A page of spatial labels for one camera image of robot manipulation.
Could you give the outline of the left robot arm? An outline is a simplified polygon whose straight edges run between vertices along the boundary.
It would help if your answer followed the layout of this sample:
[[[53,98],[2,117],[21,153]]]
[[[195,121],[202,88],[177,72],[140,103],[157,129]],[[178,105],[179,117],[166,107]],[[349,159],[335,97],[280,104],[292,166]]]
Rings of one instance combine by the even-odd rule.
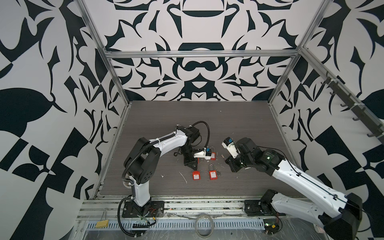
[[[196,125],[207,127],[207,140],[205,145],[196,149],[194,142],[201,137]],[[199,159],[210,159],[209,150],[211,131],[208,123],[198,121],[188,127],[176,125],[175,129],[162,137],[148,140],[140,138],[124,162],[122,182],[126,188],[132,189],[133,202],[138,207],[144,207],[151,201],[149,181],[154,175],[160,158],[176,150],[175,155],[182,155],[184,165],[196,171]]]

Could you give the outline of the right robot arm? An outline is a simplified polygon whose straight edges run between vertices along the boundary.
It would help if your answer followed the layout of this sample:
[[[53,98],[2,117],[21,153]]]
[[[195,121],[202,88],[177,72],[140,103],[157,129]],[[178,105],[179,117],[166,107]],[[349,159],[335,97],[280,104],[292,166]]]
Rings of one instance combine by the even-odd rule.
[[[363,219],[363,201],[356,194],[345,195],[307,175],[294,166],[283,153],[257,146],[250,138],[222,143],[230,156],[225,162],[233,173],[255,168],[282,181],[304,195],[308,201],[267,190],[258,201],[245,201],[248,216],[286,214],[323,229],[334,240],[354,240]]]

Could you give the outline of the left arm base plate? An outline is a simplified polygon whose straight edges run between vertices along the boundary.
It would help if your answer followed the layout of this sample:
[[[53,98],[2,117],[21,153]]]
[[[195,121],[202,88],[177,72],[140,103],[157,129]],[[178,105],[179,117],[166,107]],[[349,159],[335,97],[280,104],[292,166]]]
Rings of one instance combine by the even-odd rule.
[[[122,217],[156,217],[164,213],[164,207],[164,201],[149,201],[143,207],[140,207],[134,201],[128,201],[124,203]]]

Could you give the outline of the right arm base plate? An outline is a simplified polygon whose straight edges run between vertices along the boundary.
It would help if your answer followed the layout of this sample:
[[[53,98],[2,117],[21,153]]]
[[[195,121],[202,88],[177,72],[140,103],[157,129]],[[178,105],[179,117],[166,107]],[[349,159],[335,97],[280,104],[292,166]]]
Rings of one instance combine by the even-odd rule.
[[[271,203],[261,200],[245,200],[244,211],[248,217],[280,215]]]

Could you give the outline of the red padlock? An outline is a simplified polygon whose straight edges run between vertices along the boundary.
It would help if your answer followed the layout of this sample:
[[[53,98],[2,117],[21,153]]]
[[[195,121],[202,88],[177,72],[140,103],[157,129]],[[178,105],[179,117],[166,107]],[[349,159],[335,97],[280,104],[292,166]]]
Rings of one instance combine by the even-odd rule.
[[[216,154],[215,148],[212,146],[212,147],[210,147],[210,150],[212,152],[211,161],[215,161],[217,159],[217,154]]]
[[[220,171],[214,164],[209,164],[209,178],[210,180],[217,180],[221,176]]]
[[[199,171],[193,171],[192,175],[193,175],[193,180],[194,181],[197,181],[197,180],[201,179],[201,174],[200,174]]]

